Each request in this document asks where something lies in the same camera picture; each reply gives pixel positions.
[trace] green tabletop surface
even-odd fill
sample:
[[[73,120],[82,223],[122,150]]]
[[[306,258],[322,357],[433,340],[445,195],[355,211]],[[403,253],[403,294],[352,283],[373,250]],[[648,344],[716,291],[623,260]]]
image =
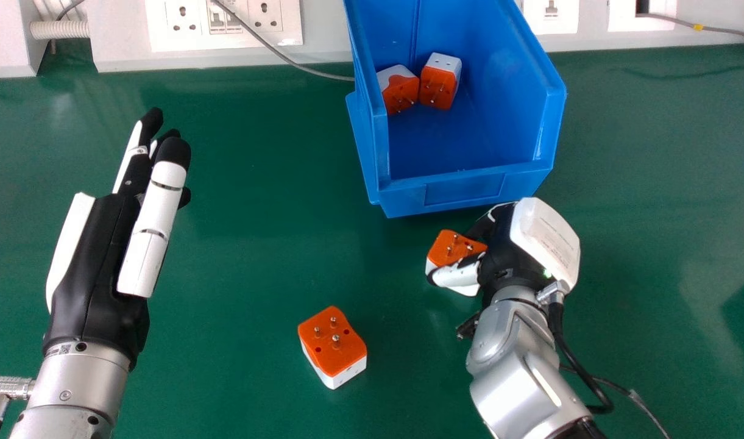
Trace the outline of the green tabletop surface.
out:
[[[0,374],[37,375],[71,198],[109,193],[130,128],[158,106],[193,146],[193,202],[115,437],[490,437],[455,338],[480,300],[423,276],[438,231],[485,209],[386,219],[369,205],[352,84],[287,66],[99,75],[86,42],[57,48],[38,77],[0,80]],[[536,194],[583,245],[567,341],[673,437],[744,438],[744,45],[551,57],[569,96]],[[328,305],[369,350],[336,391],[296,334]],[[609,437],[656,437],[610,395]]]

